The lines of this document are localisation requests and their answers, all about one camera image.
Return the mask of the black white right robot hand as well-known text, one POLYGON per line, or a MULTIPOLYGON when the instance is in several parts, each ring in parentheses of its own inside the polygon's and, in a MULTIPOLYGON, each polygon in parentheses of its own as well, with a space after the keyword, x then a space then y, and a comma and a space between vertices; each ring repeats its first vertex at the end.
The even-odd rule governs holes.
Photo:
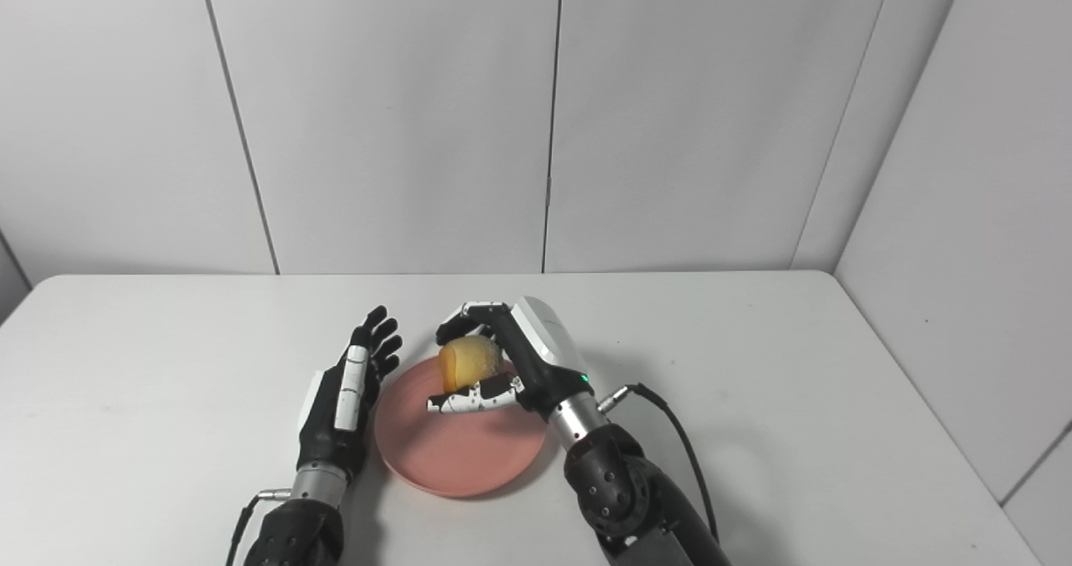
POLYGON ((535 296, 513 306, 468 301, 441 323, 440 346, 483 328, 513 364, 512 373, 467 384, 447 394, 432 394, 426 409, 468 414, 521 407, 539 414, 548 424, 600 426, 605 420, 585 372, 585 360, 559 314, 535 296))

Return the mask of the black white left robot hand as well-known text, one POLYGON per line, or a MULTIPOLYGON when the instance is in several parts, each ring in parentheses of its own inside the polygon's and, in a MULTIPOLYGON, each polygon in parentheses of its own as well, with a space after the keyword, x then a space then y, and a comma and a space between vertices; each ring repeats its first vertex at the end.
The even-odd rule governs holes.
POLYGON ((363 470, 364 430, 383 381, 399 366, 403 340, 399 323, 379 304, 356 326, 337 364, 313 384, 306 421, 299 429, 297 466, 317 461, 344 471, 348 481, 363 470))

